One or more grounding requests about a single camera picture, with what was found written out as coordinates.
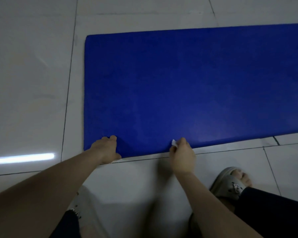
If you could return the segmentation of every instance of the left hand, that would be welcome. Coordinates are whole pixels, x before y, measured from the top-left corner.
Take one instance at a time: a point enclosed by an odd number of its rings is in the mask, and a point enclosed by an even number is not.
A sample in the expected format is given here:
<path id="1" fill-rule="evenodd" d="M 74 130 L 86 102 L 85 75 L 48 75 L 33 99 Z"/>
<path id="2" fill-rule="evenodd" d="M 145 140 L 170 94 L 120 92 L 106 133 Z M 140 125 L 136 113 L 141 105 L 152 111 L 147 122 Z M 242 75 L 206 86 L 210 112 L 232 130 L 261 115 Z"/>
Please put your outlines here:
<path id="1" fill-rule="evenodd" d="M 100 140 L 96 140 L 91 145 L 90 151 L 97 153 L 100 157 L 101 164 L 109 164 L 114 160 L 120 160 L 120 154 L 116 153 L 117 137 L 115 135 L 110 136 L 110 138 L 102 137 Z"/>

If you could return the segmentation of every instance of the white tile floor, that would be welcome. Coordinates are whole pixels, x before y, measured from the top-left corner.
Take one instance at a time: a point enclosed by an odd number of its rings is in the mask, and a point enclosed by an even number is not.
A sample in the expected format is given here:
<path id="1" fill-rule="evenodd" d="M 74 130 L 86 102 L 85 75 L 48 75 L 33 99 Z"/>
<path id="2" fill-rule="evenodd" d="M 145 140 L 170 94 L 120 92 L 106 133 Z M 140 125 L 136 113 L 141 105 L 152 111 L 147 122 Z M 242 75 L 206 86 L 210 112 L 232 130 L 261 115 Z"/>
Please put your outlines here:
<path id="1" fill-rule="evenodd" d="M 0 191 L 82 151 L 87 35 L 279 23 L 298 23 L 298 0 L 0 0 L 0 156 L 56 155 L 0 165 Z M 298 200 L 298 134 L 195 152 L 196 174 L 208 186 L 223 168 L 239 166 L 257 188 Z M 136 231 L 153 196 L 155 165 L 167 155 L 126 158 L 87 179 L 111 237 Z M 159 225 L 175 236 L 191 210 L 174 178 L 162 203 Z"/>

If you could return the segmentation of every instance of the white slipper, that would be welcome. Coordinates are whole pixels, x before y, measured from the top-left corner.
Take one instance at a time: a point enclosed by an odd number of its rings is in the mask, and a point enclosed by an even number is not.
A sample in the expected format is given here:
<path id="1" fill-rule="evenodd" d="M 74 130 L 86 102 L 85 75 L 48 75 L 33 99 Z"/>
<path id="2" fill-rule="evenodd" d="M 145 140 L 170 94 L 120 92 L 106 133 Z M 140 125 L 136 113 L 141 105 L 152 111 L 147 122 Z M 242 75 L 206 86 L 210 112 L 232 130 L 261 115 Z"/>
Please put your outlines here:
<path id="1" fill-rule="evenodd" d="M 246 186 L 232 176 L 233 170 L 240 169 L 238 167 L 228 167 L 224 169 L 214 181 L 210 191 L 216 197 L 225 197 L 231 200 L 238 200 Z"/>

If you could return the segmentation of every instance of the blue yoga mat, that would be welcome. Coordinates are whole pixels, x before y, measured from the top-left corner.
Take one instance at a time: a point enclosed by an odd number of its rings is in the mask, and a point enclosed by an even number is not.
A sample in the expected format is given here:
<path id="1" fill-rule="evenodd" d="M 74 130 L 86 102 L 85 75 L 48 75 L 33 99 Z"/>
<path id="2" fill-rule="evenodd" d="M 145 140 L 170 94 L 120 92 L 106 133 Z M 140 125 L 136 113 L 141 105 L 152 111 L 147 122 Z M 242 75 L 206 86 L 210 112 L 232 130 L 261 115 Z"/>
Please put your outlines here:
<path id="1" fill-rule="evenodd" d="M 123 157 L 298 132 L 298 24 L 87 36 L 84 149 Z"/>

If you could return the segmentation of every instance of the finger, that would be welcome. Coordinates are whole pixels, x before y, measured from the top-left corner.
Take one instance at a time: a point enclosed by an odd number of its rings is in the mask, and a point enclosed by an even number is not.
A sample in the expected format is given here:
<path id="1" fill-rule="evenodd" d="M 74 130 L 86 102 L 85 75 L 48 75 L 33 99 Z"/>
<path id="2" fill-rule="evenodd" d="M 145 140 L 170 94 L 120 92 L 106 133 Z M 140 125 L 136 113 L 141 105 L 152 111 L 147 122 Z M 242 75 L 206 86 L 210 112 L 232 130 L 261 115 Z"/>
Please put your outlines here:
<path id="1" fill-rule="evenodd" d="M 115 158 L 115 160 L 120 160 L 120 159 L 121 159 L 121 155 L 118 154 L 118 153 L 116 153 L 116 158 Z"/>
<path id="2" fill-rule="evenodd" d="M 112 135 L 112 136 L 110 136 L 110 138 L 109 139 L 112 139 L 112 140 L 117 140 L 117 137 L 115 136 L 115 135 Z"/>
<path id="3" fill-rule="evenodd" d="M 182 137 L 181 139 L 179 139 L 178 142 L 177 142 L 178 145 L 184 145 L 184 144 L 186 144 L 186 143 L 187 143 L 187 141 L 186 141 L 186 139 L 183 138 L 183 137 Z"/>
<path id="4" fill-rule="evenodd" d="M 169 149 L 170 153 L 175 153 L 176 150 L 177 150 L 177 147 L 175 146 L 171 146 L 171 148 Z"/>

